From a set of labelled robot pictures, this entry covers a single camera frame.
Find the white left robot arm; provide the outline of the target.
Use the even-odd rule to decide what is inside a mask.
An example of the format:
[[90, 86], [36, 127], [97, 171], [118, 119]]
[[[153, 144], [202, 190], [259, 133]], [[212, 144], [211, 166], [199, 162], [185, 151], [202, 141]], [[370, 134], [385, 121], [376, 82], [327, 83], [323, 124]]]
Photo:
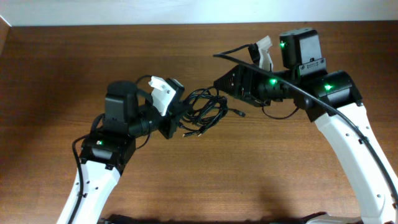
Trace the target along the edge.
[[147, 93], [136, 83], [108, 85], [104, 113], [90, 132], [80, 138], [81, 151], [73, 147], [77, 172], [59, 223], [96, 223], [137, 149], [136, 139], [159, 131], [172, 138], [189, 106], [181, 101], [185, 90], [176, 79], [151, 77]]

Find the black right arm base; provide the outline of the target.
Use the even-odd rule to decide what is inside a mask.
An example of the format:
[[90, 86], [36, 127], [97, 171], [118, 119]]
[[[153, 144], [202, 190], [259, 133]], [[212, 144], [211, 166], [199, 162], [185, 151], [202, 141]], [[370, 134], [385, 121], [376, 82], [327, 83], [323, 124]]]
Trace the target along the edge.
[[300, 219], [304, 224], [363, 224], [360, 217], [335, 217], [327, 212], [318, 212]]

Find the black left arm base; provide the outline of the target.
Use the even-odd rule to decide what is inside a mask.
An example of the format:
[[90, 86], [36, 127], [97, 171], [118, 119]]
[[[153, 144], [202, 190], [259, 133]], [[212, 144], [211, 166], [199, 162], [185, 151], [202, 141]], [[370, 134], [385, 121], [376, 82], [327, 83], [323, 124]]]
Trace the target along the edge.
[[108, 218], [100, 218], [98, 224], [138, 224], [139, 221], [124, 215], [113, 214]]

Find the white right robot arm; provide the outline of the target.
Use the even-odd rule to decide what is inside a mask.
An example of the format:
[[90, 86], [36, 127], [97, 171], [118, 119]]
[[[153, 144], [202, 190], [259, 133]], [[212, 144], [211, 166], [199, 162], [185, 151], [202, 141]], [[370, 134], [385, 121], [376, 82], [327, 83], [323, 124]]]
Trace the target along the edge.
[[304, 27], [279, 36], [284, 69], [274, 71], [265, 37], [249, 44], [251, 63], [235, 67], [214, 86], [255, 107], [293, 100], [304, 110], [333, 148], [358, 201], [358, 217], [318, 212], [300, 223], [396, 223], [397, 176], [369, 123], [362, 96], [345, 71], [330, 73], [322, 55], [318, 32]]

